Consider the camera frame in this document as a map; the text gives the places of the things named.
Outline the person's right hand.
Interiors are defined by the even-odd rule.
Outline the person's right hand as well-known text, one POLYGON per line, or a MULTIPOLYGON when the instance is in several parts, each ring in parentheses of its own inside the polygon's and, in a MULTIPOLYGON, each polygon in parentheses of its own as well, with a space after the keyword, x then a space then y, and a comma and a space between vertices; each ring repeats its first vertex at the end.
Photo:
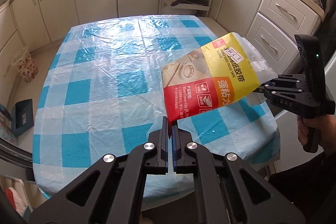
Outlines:
POLYGON ((301 145, 306 145, 309 128, 316 128, 321 132, 319 145, 327 155, 335 152, 336 143, 336 122, 334 115, 326 115, 314 119, 305 119, 297 117, 298 140, 301 145))

